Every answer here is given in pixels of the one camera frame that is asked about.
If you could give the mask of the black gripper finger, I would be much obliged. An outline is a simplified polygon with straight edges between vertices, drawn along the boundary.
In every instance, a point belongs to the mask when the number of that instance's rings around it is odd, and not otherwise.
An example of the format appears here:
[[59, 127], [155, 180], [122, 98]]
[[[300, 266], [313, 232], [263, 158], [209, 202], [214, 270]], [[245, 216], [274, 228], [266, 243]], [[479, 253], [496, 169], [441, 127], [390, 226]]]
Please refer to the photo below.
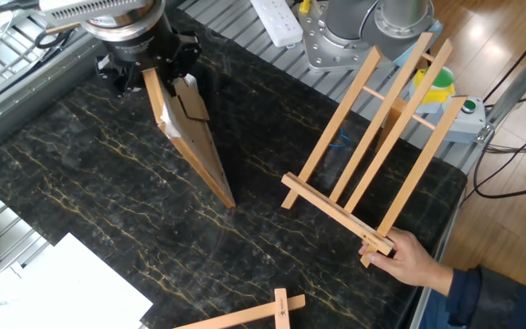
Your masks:
[[109, 90], [116, 97], [123, 97], [142, 89], [142, 67], [134, 63], [107, 69]]
[[165, 83], [173, 82], [185, 76], [200, 56], [199, 48], [170, 48], [165, 53]]

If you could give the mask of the person's bare hand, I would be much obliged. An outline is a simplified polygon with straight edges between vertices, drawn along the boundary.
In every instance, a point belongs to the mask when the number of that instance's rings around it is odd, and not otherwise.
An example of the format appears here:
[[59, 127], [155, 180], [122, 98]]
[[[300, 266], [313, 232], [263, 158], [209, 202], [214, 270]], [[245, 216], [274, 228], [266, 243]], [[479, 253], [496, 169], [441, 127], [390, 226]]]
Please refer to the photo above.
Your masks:
[[452, 268], [432, 258], [409, 231], [391, 228], [387, 237], [394, 243], [392, 258], [369, 251], [366, 242], [358, 253], [404, 284], [429, 288], [448, 297], [454, 276]]

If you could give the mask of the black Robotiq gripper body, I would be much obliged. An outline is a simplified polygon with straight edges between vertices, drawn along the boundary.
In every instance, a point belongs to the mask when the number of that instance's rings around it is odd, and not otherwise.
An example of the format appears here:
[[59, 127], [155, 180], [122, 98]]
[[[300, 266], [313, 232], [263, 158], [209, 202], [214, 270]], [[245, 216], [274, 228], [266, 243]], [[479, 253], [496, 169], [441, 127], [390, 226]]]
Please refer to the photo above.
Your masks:
[[178, 32], [172, 28], [167, 16], [137, 37], [124, 41], [105, 41], [107, 49], [121, 62], [140, 62], [143, 69], [156, 67], [161, 78], [165, 78], [165, 53], [170, 49], [202, 47], [198, 35], [193, 32]]

